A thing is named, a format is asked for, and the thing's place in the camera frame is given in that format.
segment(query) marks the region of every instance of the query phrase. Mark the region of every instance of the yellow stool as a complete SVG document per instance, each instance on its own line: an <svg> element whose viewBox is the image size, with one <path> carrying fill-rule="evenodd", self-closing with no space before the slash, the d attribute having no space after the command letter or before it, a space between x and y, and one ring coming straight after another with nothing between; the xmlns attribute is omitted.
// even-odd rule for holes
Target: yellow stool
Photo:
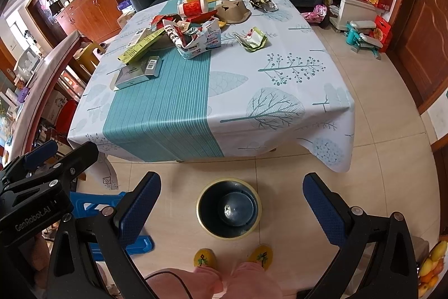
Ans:
<svg viewBox="0 0 448 299"><path fill-rule="evenodd" d="M90 76L95 71L97 65L99 64L99 60L93 54L93 51L98 49L101 54L104 54L106 50L98 45L96 42L89 43L86 47L79 49L76 51L73 58L78 61L79 65L90 74Z"/></svg>

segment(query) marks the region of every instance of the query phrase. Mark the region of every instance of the black cable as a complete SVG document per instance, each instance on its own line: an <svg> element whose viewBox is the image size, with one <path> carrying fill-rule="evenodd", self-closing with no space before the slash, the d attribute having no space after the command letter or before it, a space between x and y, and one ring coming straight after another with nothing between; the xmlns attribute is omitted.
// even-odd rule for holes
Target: black cable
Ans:
<svg viewBox="0 0 448 299"><path fill-rule="evenodd" d="M145 277L145 281L146 281L147 279L151 279L152 277L154 277L154 276L156 276L156 275L160 275L160 274L171 274L171 275L174 275L175 277L177 277L178 280L181 282L182 286L184 287L185 291L187 292L187 295L188 295L189 299L193 299L193 297L191 296L191 294L190 294L190 292L189 292L187 286L184 284L184 282L182 281L182 279L181 279L180 277L178 277L175 273L172 273L171 271L160 271L160 272L158 272L158 273L149 275L149 276Z"/></svg>

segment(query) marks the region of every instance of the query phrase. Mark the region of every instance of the metal bolt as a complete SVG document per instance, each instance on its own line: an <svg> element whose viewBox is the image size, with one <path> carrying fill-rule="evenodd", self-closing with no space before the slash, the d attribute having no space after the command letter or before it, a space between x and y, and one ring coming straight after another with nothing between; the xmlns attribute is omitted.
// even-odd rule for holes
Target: metal bolt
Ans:
<svg viewBox="0 0 448 299"><path fill-rule="evenodd" d="M362 213L364 213L364 211L360 207L353 207L352 213L355 215L362 215Z"/></svg>
<svg viewBox="0 0 448 299"><path fill-rule="evenodd" d="M397 220L397 221L402 221L404 220L404 216L400 213L400 212L395 212L393 214L393 217Z"/></svg>
<svg viewBox="0 0 448 299"><path fill-rule="evenodd" d="M71 218L72 218L72 215L70 213L66 213L62 216L62 221L68 222L71 220Z"/></svg>
<svg viewBox="0 0 448 299"><path fill-rule="evenodd" d="M113 208L112 207L104 207L101 211L102 215L105 215L106 217L113 214Z"/></svg>

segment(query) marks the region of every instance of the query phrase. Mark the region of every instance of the barcode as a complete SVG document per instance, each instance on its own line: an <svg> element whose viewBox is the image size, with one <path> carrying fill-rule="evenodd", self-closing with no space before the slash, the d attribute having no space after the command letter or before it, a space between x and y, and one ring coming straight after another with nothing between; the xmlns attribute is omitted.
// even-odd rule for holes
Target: barcode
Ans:
<svg viewBox="0 0 448 299"><path fill-rule="evenodd" d="M157 63L157 60L150 60L148 62L148 66L146 67L147 70L152 70L155 67L155 64Z"/></svg>

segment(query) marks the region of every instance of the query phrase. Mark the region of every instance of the pink plastic bag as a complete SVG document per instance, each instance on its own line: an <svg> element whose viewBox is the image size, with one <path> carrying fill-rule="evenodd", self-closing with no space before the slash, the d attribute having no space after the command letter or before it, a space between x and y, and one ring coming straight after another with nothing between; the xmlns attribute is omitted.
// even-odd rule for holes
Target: pink plastic bag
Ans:
<svg viewBox="0 0 448 299"><path fill-rule="evenodd" d="M318 4L314 8L314 11L301 13L301 15L303 16L303 18L306 19L308 23L321 23L325 18L326 13L327 13L326 6Z"/></svg>

